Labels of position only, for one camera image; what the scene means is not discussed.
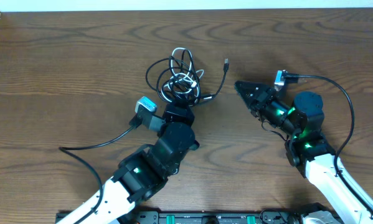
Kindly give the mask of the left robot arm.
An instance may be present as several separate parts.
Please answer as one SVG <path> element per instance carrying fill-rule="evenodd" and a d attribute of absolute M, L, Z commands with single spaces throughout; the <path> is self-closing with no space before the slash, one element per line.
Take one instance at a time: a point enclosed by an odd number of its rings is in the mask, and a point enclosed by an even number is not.
<path fill-rule="evenodd" d="M 169 103 L 162 116 L 155 105 L 142 103 L 130 121 L 132 129 L 146 126 L 158 134 L 154 144 L 144 144 L 123 159 L 99 190 L 78 208 L 64 216 L 61 224 L 113 223 L 149 200 L 179 172 L 189 151 L 199 147 L 192 130 L 194 114 L 182 103 Z"/>

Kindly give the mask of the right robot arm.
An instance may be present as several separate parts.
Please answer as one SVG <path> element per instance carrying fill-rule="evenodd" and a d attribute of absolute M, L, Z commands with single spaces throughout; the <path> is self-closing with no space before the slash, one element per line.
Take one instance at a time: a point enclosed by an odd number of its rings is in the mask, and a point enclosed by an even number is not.
<path fill-rule="evenodd" d="M 288 135 L 289 163 L 325 196 L 344 223 L 373 223 L 373 199 L 351 177 L 322 132 L 320 95 L 304 91 L 286 105 L 269 85 L 237 81 L 234 87 L 254 117 Z"/>

